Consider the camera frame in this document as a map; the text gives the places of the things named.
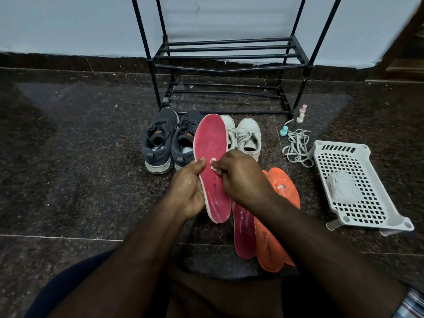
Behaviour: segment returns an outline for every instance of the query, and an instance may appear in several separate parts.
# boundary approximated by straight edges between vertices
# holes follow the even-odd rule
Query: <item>sneaker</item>
[[[237,149],[258,161],[261,152],[261,130],[252,118],[243,119],[237,126]]]
[[[179,118],[172,108],[164,108],[153,117],[141,139],[141,150],[147,171],[165,174],[173,167],[171,142]]]
[[[229,115],[221,115],[220,117],[224,121],[225,128],[227,129],[227,144],[228,144],[227,150],[236,149],[237,148],[236,124],[234,123],[233,119]]]
[[[192,160],[193,141],[197,127],[203,115],[195,109],[190,109],[178,123],[174,137],[172,138],[171,154],[175,163],[175,170],[182,169]]]

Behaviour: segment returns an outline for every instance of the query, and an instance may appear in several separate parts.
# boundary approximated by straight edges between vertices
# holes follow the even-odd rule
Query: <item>gray sneaker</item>
[[[201,113],[195,109],[190,109],[177,125],[171,146],[171,154],[176,170],[183,168],[194,160],[194,135],[202,119],[203,115]]]
[[[141,150],[149,173],[165,174],[172,169],[171,142],[178,122],[177,113],[167,107],[153,117],[151,125],[145,130]]]

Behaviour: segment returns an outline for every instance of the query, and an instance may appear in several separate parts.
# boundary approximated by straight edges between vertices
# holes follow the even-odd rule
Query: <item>white plastic basket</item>
[[[327,223],[329,230],[356,225],[379,228],[384,236],[414,230],[411,220],[398,213],[387,194],[369,160],[367,145],[315,141],[312,151],[329,206],[337,214],[336,220]],[[333,202],[326,182],[332,172],[350,174],[363,198],[356,204]]]

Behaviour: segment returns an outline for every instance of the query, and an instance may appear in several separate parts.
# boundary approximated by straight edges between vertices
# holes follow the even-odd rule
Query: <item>left hand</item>
[[[185,220],[196,216],[205,206],[203,188],[199,179],[199,173],[205,166],[206,161],[203,157],[197,163],[192,161],[172,177],[165,200],[173,209],[182,212]]]

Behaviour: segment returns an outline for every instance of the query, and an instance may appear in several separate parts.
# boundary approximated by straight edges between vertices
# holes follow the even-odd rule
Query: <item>teal plastic object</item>
[[[284,126],[283,129],[280,130],[280,136],[286,136],[288,130],[289,130],[289,127]]]

